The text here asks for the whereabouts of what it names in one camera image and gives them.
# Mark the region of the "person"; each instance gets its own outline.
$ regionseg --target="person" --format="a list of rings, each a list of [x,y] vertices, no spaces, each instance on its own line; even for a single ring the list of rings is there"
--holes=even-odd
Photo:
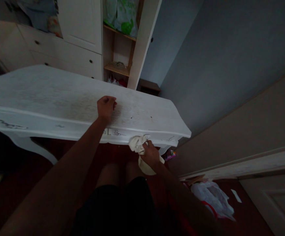
[[[3,235],[61,235],[71,217],[116,98],[97,101],[98,118],[84,135],[38,182],[0,230]],[[162,179],[177,205],[199,235],[222,235],[209,210],[160,162],[151,141],[141,158]],[[161,235],[160,221],[146,179],[137,162],[126,166],[124,195],[118,188],[118,166],[106,165],[96,189],[74,219],[71,235]]]

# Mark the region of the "table leg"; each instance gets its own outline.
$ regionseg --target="table leg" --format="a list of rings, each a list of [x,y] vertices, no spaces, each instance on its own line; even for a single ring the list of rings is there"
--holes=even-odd
[[[162,156],[163,154],[165,154],[166,151],[169,149],[169,147],[171,147],[171,146],[168,145],[168,146],[165,146],[164,148],[161,147],[161,148],[159,149],[160,156]]]
[[[13,143],[25,150],[40,154],[41,156],[48,159],[53,165],[57,163],[57,159],[50,152],[43,147],[39,146],[31,140],[30,137],[20,137],[16,132],[2,131],[3,134],[7,135]]]

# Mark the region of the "hand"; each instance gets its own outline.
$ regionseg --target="hand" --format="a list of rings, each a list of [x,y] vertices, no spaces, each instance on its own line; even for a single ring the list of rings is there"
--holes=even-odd
[[[115,100],[115,97],[104,96],[97,101],[98,115],[100,118],[106,119],[108,123],[111,121],[112,112],[117,105]]]
[[[151,140],[147,140],[148,145],[144,143],[142,146],[145,149],[145,154],[140,155],[141,159],[147,163],[154,171],[157,164],[161,163],[158,149],[155,148]]]

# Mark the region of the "scratched table surface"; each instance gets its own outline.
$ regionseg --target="scratched table surface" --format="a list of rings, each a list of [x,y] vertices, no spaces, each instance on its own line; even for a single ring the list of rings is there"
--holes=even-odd
[[[45,65],[0,76],[0,107],[61,120],[91,124],[98,116],[97,100],[104,95],[117,101],[110,128],[191,135],[175,105],[164,98]]]

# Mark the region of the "white rag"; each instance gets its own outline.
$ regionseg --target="white rag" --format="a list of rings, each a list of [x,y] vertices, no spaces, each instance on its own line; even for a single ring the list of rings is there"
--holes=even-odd
[[[143,148],[142,144],[144,144],[149,139],[150,139],[149,134],[145,134],[143,136],[134,136],[129,140],[128,145],[130,147],[130,150],[137,152],[139,154],[138,165],[142,170],[142,172],[146,175],[155,175],[156,173],[153,171],[153,169],[147,163],[145,163],[140,156],[145,154],[145,149]],[[164,164],[165,161],[160,156],[160,154],[159,154],[159,159]]]

